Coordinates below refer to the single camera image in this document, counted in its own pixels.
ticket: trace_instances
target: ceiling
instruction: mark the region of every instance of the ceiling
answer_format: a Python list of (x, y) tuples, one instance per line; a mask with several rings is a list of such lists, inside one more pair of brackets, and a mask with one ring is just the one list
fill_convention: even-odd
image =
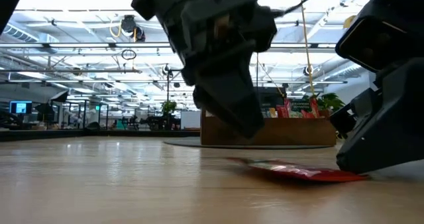
[[(52, 84), (62, 89), (80, 88), (79, 91), (72, 90), (76, 95), (124, 95), (118, 97), (119, 101), (115, 103), (141, 102), (144, 105), (159, 107), (161, 102), (166, 100), (165, 64), (177, 70), (182, 68), (182, 63), (169, 48), (166, 35), (156, 18), (145, 21), (132, 10), (131, 1), (21, 0), (9, 21), (9, 28), (25, 33), (28, 38), (34, 39), (33, 42), (128, 43), (132, 42), (132, 39), (123, 33), (116, 36), (119, 21), (125, 15), (135, 15), (137, 25), (145, 32), (146, 44), (152, 44), (148, 48), (131, 48), (137, 54), (134, 60), (125, 60), (121, 56), (126, 48), (55, 48), (54, 53), (41, 52), (36, 48), (0, 48), (0, 53), (3, 53), (0, 57), (0, 68), (36, 71), (14, 73), (7, 78), (10, 80), (58, 81)], [(358, 65), (338, 57), (333, 48), (344, 32), (344, 21), (356, 15), (368, 1), (310, 0), (304, 5), (307, 41), (309, 44), (319, 44), (318, 48), (309, 49), (315, 81), (344, 81), (348, 77), (355, 77), (361, 69)], [(285, 9), (300, 0), (258, 2), (273, 9)], [(276, 19), (276, 24), (278, 34), (273, 40), (273, 49), (259, 54), (258, 57), (256, 54), (252, 57), (252, 79), (256, 81), (256, 62), (259, 61), (263, 64), (258, 69), (260, 85), (274, 85), (267, 83), (268, 80), (277, 84), (284, 81), (307, 81), (307, 76), (303, 74), (307, 66), (307, 54), (305, 45), (301, 45), (305, 43), (301, 11), (294, 11)], [(25, 42), (22, 37), (16, 37), (5, 30), (0, 39), (1, 42), (7, 43)], [(72, 73), (74, 69), (81, 69), (83, 72)], [(41, 74), (41, 70), (50, 72)], [(179, 72), (174, 72), (171, 80), (171, 99), (176, 100), (179, 107), (193, 109), (194, 104), (190, 96), (193, 88), (184, 85)], [(326, 85), (331, 84), (316, 84), (317, 89)], [(309, 88), (305, 84), (292, 83), (289, 91), (292, 92), (291, 95), (296, 96), (308, 92)]]

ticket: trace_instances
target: wooden table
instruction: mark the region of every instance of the wooden table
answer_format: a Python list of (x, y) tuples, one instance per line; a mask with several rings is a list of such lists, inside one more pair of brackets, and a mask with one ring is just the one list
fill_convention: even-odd
[(123, 137), (3, 142), (1, 223), (422, 223), (419, 180), (300, 186), (264, 180), (223, 159), (335, 168), (336, 152), (196, 149)]

